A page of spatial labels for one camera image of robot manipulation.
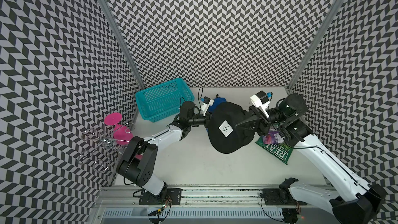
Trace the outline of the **black baseball cap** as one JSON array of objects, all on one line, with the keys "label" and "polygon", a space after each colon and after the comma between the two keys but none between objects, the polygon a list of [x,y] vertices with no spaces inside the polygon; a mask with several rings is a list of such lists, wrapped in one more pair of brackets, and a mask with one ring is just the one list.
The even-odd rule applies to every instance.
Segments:
[{"label": "black baseball cap", "polygon": [[248,111],[231,102],[221,103],[212,113],[207,128],[213,148],[222,153],[233,153],[254,139],[255,133],[246,125]]}]

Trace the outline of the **blue baseball cap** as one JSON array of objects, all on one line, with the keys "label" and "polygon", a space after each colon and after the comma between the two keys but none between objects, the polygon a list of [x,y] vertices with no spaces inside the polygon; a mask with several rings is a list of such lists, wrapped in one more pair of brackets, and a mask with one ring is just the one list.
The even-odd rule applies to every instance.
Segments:
[{"label": "blue baseball cap", "polygon": [[216,97],[213,99],[213,101],[214,101],[214,102],[213,102],[212,106],[210,106],[210,107],[208,108],[208,112],[209,112],[209,113],[213,113],[214,110],[215,110],[221,103],[224,103],[224,102],[226,102],[227,100],[226,100],[226,98],[220,97],[219,94],[217,94]]}]

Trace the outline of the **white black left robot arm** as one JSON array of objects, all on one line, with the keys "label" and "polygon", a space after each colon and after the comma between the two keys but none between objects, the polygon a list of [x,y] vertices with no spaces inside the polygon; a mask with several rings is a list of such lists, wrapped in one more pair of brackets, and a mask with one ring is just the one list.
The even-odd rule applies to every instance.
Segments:
[{"label": "white black left robot arm", "polygon": [[166,198],[167,183],[157,178],[153,172],[157,154],[183,140],[192,127],[207,124],[210,120],[208,109],[214,101],[207,97],[201,101],[198,113],[195,112],[197,106],[194,102],[185,101],[179,108],[179,114],[165,130],[146,138],[133,137],[119,160],[117,173],[154,197]]}]

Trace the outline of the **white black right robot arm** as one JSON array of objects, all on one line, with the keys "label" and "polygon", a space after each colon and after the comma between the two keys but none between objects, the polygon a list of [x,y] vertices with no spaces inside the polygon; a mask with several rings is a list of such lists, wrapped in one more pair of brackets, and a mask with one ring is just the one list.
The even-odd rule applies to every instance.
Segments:
[{"label": "white black right robot arm", "polygon": [[251,96],[249,129],[265,135],[275,126],[284,143],[304,155],[332,184],[333,191],[302,184],[290,177],[279,186],[280,201],[304,202],[332,214],[341,224],[368,224],[385,203],[386,191],[370,184],[343,164],[329,151],[300,119],[308,106],[303,97],[293,93],[270,108],[271,94],[263,91]]}]

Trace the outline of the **purple snack packet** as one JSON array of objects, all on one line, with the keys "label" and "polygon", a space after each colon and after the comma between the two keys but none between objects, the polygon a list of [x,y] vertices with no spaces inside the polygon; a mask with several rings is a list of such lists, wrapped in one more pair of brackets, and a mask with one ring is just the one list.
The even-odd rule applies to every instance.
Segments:
[{"label": "purple snack packet", "polygon": [[278,130],[276,130],[273,127],[270,127],[268,134],[262,137],[262,142],[264,145],[281,144],[284,142],[284,138],[281,136]]}]

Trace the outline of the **green snack bag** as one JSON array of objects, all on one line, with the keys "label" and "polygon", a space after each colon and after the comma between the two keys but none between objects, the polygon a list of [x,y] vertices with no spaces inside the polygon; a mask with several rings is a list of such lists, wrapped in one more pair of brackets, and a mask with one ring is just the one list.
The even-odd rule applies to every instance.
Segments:
[{"label": "green snack bag", "polygon": [[283,164],[288,165],[288,161],[293,153],[293,148],[285,144],[284,142],[281,144],[267,144],[264,145],[262,142],[261,136],[257,141],[256,144],[259,145],[261,148],[272,154],[275,158],[281,161]]}]

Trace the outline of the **teal plastic basket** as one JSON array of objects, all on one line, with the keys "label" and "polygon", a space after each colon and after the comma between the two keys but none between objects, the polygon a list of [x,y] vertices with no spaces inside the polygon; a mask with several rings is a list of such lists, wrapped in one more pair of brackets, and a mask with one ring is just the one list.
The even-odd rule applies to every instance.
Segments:
[{"label": "teal plastic basket", "polygon": [[141,117],[151,122],[178,114],[183,101],[194,100],[191,89],[181,78],[141,90],[135,97]]}]

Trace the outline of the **pink goblet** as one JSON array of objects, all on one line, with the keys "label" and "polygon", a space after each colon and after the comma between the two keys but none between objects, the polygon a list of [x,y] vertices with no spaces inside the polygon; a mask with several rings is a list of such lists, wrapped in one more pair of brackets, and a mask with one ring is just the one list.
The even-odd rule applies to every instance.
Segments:
[{"label": "pink goblet", "polygon": [[128,122],[121,124],[123,116],[121,113],[111,113],[104,119],[106,126],[114,127],[112,137],[120,146],[127,146],[130,140],[134,137],[132,131],[134,130],[134,123]]}]

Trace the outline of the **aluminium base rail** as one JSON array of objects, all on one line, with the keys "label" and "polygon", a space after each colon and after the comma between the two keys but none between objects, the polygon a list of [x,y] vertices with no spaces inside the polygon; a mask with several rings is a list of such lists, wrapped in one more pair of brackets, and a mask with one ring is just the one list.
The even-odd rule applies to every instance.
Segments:
[{"label": "aluminium base rail", "polygon": [[133,186],[100,190],[88,224],[336,224],[329,212],[309,203],[267,205],[260,196],[274,185],[172,186],[172,195],[145,203]]}]

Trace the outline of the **aluminium corner post right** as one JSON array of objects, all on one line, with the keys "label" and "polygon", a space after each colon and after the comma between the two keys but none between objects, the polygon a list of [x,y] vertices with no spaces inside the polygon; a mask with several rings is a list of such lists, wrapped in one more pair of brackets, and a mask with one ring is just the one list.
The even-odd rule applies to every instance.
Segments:
[{"label": "aluminium corner post right", "polygon": [[314,55],[317,47],[319,46],[320,42],[322,41],[324,35],[326,34],[329,26],[332,24],[334,18],[336,17],[336,15],[338,14],[341,6],[343,5],[343,3],[345,2],[345,0],[334,0],[333,3],[331,4],[331,7],[328,11],[328,13],[326,14],[322,24],[320,25],[317,33],[315,34],[313,40],[310,43],[310,46],[307,50],[307,52],[305,53],[305,55],[303,56],[303,59],[301,61],[301,63],[299,64],[298,68],[296,69],[294,75],[292,76],[292,79],[289,81],[289,83],[287,84],[287,86],[285,86],[285,89],[287,91],[287,93],[291,93],[294,86],[296,85],[298,79],[300,78],[300,76],[302,75],[303,71],[305,70],[305,68],[307,67],[307,65],[309,64],[312,56]]}]

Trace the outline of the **aluminium corner post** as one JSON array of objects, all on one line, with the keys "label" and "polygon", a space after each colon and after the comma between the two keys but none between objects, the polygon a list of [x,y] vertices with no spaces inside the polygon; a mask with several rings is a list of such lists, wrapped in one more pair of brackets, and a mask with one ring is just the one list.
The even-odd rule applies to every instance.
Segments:
[{"label": "aluminium corner post", "polygon": [[115,17],[112,14],[112,11],[109,7],[109,4],[106,0],[97,0],[105,19],[107,20],[109,27],[111,28],[124,56],[125,59],[130,67],[130,69],[132,70],[133,75],[135,76],[137,83],[139,84],[141,89],[145,89],[146,86],[142,80],[142,77],[136,67],[135,61],[133,59],[133,56],[131,55],[129,48],[127,47],[127,44],[122,36],[122,33],[117,25],[117,22],[115,20]]},{"label": "aluminium corner post", "polygon": [[341,6],[343,5],[343,3],[345,2],[345,0],[334,0],[333,3],[331,4],[331,7],[328,11],[328,13],[326,14],[322,24],[320,25],[317,33],[315,34],[313,40],[310,43],[310,46],[307,50],[307,52],[305,53],[305,55],[303,56],[303,59],[301,61],[301,63],[299,64],[298,68],[296,69],[294,75],[292,76],[292,79],[289,81],[289,83],[287,84],[287,86],[285,86],[285,89],[287,91],[287,93],[291,93],[294,86],[296,85],[298,79],[300,78],[300,76],[302,75],[303,71],[305,70],[305,68],[307,67],[307,65],[309,64],[312,56],[314,55],[317,47],[319,46],[320,42],[322,41],[324,35],[326,34],[329,26],[332,24],[334,18],[336,17],[336,15],[338,14]]}]

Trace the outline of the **aluminium corner post left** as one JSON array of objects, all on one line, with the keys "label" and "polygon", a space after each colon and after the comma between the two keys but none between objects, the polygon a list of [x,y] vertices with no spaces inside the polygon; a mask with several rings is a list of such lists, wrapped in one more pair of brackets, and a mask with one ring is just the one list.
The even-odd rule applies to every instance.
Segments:
[{"label": "aluminium corner post left", "polygon": [[117,25],[117,22],[115,20],[115,17],[112,14],[112,11],[109,7],[109,4],[106,0],[97,0],[105,19],[107,20],[109,27],[111,28],[124,56],[125,59],[130,67],[130,69],[132,70],[133,75],[135,76],[137,83],[139,84],[141,89],[145,89],[146,86],[142,80],[142,77],[136,67],[135,61],[133,59],[133,56],[131,55],[129,48],[127,47],[127,44],[122,36],[122,33]]}]

